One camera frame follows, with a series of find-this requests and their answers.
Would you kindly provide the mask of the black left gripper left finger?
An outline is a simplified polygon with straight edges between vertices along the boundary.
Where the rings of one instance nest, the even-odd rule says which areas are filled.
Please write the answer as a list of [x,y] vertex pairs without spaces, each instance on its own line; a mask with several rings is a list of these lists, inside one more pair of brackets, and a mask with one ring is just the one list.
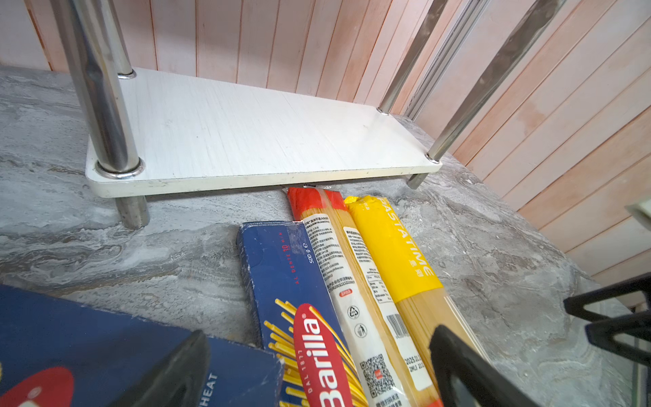
[[210,357],[208,337],[196,330],[111,405],[197,406]]

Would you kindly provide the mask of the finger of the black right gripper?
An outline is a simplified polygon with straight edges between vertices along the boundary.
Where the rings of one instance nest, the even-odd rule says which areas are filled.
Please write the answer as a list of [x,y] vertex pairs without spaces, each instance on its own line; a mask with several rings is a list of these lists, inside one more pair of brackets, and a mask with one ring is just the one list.
[[650,366],[649,311],[593,322],[585,330],[590,344],[643,366]]
[[610,299],[617,299],[631,293],[641,293],[648,309],[650,309],[649,272],[640,276],[632,277],[623,282],[612,284],[605,288],[599,288],[588,293],[566,298],[563,301],[563,305],[566,313],[569,315],[587,322],[601,322],[610,319],[610,317],[588,310],[588,305],[594,305]]

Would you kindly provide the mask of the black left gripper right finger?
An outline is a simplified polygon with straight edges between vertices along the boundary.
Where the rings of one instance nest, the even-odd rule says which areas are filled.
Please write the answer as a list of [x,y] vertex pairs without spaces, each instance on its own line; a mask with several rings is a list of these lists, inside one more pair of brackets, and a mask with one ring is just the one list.
[[444,325],[435,329],[429,349],[444,406],[536,404]]

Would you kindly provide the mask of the red spaghetti bag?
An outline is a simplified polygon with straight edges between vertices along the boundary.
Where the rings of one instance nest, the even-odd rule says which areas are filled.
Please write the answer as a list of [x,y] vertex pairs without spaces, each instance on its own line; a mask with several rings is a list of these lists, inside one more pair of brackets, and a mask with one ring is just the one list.
[[289,188],[371,406],[439,406],[442,400],[342,195]]

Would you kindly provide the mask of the yellow Pastatime spaghetti bag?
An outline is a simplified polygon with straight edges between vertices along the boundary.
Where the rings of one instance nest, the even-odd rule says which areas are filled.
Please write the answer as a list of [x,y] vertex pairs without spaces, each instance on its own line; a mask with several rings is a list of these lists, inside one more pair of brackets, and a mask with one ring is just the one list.
[[488,354],[387,198],[348,197],[345,205],[414,340],[434,374],[429,344],[445,325],[484,359]]

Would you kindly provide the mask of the blue Barilla spaghetti bag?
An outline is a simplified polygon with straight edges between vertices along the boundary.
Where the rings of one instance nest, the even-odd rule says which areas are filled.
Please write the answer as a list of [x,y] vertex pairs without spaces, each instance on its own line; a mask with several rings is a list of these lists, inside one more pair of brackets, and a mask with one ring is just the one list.
[[240,226],[237,247],[261,346],[281,361],[281,406],[369,404],[304,225]]

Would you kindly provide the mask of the blue Barilla rigatoni box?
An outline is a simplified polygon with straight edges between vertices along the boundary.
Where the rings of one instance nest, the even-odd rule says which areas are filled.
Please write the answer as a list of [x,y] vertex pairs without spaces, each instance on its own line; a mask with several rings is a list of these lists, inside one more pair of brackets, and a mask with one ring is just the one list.
[[[192,332],[2,286],[1,403],[110,406]],[[197,406],[278,404],[274,356],[206,336],[210,367]]]

